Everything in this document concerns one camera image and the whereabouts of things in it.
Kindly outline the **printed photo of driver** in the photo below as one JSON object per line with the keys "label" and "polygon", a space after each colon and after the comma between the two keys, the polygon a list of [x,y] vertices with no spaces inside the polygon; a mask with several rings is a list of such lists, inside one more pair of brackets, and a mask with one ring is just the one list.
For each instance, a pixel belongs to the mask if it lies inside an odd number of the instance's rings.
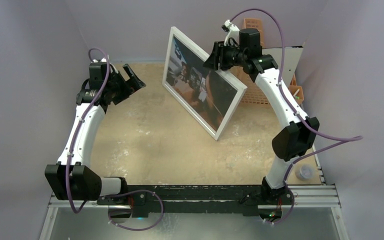
{"label": "printed photo of driver", "polygon": [[217,131],[238,91],[203,64],[198,55],[174,36],[164,81],[212,130]]}

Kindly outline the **white wooden picture frame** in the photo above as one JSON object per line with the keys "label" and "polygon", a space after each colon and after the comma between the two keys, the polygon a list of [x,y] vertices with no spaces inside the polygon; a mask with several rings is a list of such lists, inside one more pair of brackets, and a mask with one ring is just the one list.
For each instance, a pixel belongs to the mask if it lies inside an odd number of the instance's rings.
{"label": "white wooden picture frame", "polygon": [[181,99],[181,97],[165,82],[165,76],[167,74],[167,66],[168,66],[168,59],[170,55],[170,47],[172,42],[172,37],[176,37],[180,39],[180,41],[185,44],[190,50],[192,50],[196,55],[200,57],[201,60],[203,60],[203,63],[205,60],[209,57],[209,54],[203,50],[200,46],[198,46],[195,42],[193,42],[186,34],[184,34],[180,29],[178,29],[175,26],[172,26],[170,28],[169,32],[169,38],[168,38],[168,45],[167,45],[167,51],[166,51],[166,57],[165,57],[165,63],[164,63],[164,71],[163,71],[163,78],[162,78],[162,85],[164,88],[186,109],[186,111],[215,139],[218,140],[220,136],[222,135],[223,131],[227,127],[228,122],[230,121],[231,117],[233,116],[233,113],[235,112],[236,108],[238,107],[239,103],[241,102],[246,90],[247,86],[242,83],[236,76],[234,76],[229,71],[222,71],[222,70],[214,70],[216,73],[218,73],[222,78],[224,78],[226,81],[228,81],[236,90],[236,96],[233,99],[233,102],[231,103],[226,116],[224,117],[219,129],[217,131],[212,130],[210,126],[206,124],[206,122],[190,107],[187,106],[187,104]]}

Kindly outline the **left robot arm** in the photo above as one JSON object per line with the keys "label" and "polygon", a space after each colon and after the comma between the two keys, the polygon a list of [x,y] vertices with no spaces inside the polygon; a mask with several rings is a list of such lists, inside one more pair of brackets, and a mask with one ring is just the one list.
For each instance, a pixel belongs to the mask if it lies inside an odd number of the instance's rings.
{"label": "left robot arm", "polygon": [[76,96],[69,139],[56,163],[48,164],[44,171],[58,200],[96,201],[109,196],[122,205],[129,199],[125,178],[102,177],[90,169],[93,145],[108,106],[121,103],[146,86],[128,64],[123,69],[128,80],[112,64],[95,61],[89,65],[89,78]]}

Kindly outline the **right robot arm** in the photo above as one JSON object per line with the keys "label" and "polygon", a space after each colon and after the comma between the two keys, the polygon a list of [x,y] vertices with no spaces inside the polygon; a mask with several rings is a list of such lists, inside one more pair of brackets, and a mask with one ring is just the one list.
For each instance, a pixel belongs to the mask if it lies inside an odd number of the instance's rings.
{"label": "right robot arm", "polygon": [[286,179],[293,162],[313,146],[320,123],[309,117],[295,102],[281,77],[283,72],[270,54],[264,54],[260,33],[256,28],[238,29],[223,26],[225,40],[216,41],[203,66],[227,71],[241,67],[267,97],[281,126],[271,144],[275,157],[268,174],[263,178],[260,196],[268,204],[286,192]]}

